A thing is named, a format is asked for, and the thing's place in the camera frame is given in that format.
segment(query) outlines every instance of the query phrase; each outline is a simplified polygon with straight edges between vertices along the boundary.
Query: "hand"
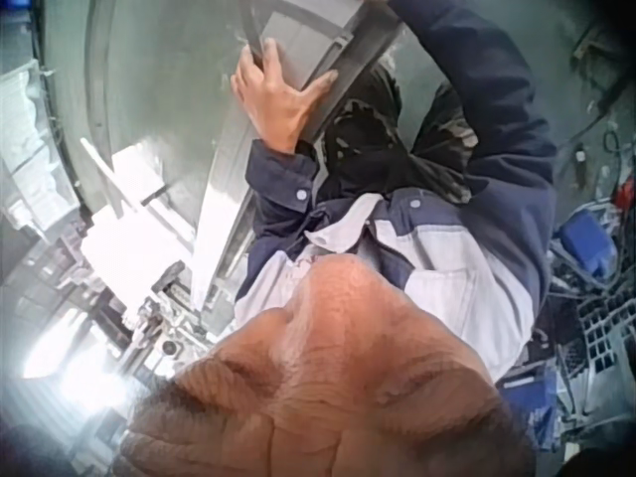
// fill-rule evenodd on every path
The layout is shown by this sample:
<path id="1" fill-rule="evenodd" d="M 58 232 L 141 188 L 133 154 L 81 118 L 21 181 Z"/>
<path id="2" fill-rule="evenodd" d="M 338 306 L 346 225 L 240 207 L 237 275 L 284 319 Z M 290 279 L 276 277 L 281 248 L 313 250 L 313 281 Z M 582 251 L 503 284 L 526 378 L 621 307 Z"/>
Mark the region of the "hand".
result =
<path id="1" fill-rule="evenodd" d="M 337 72 L 329 72 L 304 91 L 297 91 L 282 77 L 276 42 L 267 40 L 263 71 L 254 64 L 249 47 L 245 47 L 231 83 L 232 91 L 267 147 L 293 154 L 309 114 L 337 77 Z"/>

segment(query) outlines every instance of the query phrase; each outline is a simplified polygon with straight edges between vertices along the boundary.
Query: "bright light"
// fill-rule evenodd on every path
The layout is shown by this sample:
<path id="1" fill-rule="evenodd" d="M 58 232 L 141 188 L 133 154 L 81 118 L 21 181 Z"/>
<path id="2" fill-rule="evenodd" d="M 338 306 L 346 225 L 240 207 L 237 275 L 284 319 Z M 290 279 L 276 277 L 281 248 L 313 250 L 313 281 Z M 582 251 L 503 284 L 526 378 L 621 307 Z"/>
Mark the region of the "bright light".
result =
<path id="1" fill-rule="evenodd" d="M 85 317 L 72 308 L 45 332 L 31 351 L 22 376 L 27 380 L 44 378 L 57 371 Z"/>
<path id="2" fill-rule="evenodd" d="M 62 395 L 88 413 L 119 405 L 126 399 L 121 378 L 103 371 L 105 358 L 105 347 L 96 344 L 70 362 L 62 380 Z"/>

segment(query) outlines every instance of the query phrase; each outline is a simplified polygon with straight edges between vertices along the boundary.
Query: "red object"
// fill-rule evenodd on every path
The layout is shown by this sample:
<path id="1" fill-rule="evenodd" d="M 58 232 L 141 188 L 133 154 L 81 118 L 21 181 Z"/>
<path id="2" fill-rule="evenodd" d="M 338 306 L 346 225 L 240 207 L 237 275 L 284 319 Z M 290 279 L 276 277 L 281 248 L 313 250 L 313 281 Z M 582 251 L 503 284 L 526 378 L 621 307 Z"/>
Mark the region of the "red object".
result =
<path id="1" fill-rule="evenodd" d="M 623 212 L 628 212 L 634 204 L 634 176 L 620 186 L 614 195 L 614 205 Z"/>

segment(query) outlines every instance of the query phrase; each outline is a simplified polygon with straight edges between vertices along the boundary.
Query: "jacket sleeve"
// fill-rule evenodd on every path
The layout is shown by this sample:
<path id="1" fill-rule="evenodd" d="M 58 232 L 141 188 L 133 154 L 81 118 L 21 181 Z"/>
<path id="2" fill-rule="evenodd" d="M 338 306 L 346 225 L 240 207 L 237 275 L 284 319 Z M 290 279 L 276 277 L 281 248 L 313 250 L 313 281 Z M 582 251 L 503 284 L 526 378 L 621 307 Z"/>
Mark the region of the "jacket sleeve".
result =
<path id="1" fill-rule="evenodd" d="M 243 299 L 273 255 L 297 237 L 312 209 L 313 180 L 318 165 L 303 154 L 281 154 L 261 140 L 251 146 L 245 178 L 256 201 L 254 244 L 247 258 L 247 276 L 237 294 Z"/>
<path id="2" fill-rule="evenodd" d="M 302 154 L 281 154 L 253 142 L 245 177 L 256 196 L 256 239 L 286 239 L 310 212 L 318 165 Z"/>
<path id="3" fill-rule="evenodd" d="M 479 139 L 466 170 L 462 221 L 524 285 L 537 312 L 547 293 L 557 149 L 535 109 L 530 68 L 509 36 L 459 0 L 391 0 L 446 74 Z"/>

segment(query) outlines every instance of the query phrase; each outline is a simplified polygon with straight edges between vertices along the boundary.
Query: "man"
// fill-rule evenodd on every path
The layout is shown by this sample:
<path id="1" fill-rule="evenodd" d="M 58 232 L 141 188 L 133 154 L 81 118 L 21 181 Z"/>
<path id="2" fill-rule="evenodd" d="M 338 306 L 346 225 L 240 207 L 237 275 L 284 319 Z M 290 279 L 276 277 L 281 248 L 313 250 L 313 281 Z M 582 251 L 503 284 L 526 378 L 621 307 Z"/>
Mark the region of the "man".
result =
<path id="1" fill-rule="evenodd" d="M 390 5 L 454 90 L 409 153 L 393 81 L 362 79 L 315 202 L 298 138 L 335 75 L 299 92 L 274 43 L 263 71 L 243 51 L 232 87 L 261 140 L 239 329 L 140 405 L 115 474 L 534 475 L 493 384 L 546 294 L 556 149 L 501 30 L 456 0 Z"/>

